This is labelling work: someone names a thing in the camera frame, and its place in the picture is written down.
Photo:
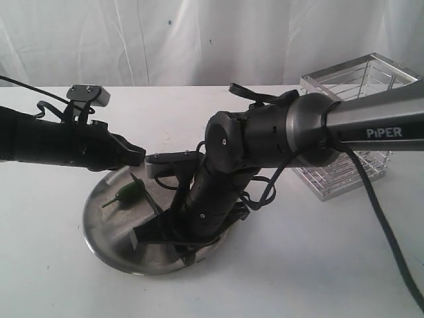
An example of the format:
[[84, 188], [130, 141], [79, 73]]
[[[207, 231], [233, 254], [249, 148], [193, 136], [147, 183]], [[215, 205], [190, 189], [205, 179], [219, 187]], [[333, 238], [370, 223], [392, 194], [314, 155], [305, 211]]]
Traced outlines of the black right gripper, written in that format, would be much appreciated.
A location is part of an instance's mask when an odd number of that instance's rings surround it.
[[260, 168], [244, 168], [229, 174], [210, 162], [201, 162], [191, 187], [178, 190], [167, 211], [131, 229], [131, 244], [173, 244], [184, 266], [195, 264], [199, 245], [214, 241], [252, 178]]

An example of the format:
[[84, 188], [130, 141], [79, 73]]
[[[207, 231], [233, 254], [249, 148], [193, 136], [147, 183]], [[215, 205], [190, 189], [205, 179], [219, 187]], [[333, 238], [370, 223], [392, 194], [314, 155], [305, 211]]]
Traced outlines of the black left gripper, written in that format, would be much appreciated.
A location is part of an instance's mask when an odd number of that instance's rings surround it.
[[99, 127], [48, 121], [19, 121], [13, 137], [13, 160], [74, 166], [91, 171], [140, 166], [146, 151], [119, 134]]

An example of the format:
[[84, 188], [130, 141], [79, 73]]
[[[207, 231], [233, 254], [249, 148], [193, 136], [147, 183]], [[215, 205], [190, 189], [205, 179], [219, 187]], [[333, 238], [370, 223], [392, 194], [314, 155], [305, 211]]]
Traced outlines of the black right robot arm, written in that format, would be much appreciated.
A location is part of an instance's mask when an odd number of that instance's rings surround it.
[[176, 176], [170, 207], [135, 227], [139, 244], [177, 248], [184, 262], [216, 243], [252, 210], [275, 197], [275, 182], [289, 167], [321, 167], [358, 150], [423, 149], [423, 82], [337, 101], [322, 93], [258, 94], [232, 84], [251, 100], [247, 111], [219, 111], [205, 129], [205, 154], [183, 168], [179, 153], [150, 156], [153, 178]]

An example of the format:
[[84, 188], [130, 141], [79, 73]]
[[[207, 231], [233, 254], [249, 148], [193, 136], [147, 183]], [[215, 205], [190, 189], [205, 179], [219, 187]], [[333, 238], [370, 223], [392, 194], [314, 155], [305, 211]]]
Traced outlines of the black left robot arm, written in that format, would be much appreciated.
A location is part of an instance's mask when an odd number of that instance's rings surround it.
[[139, 166], [145, 149], [109, 132], [108, 124], [55, 123], [1, 107], [1, 160], [87, 168]]

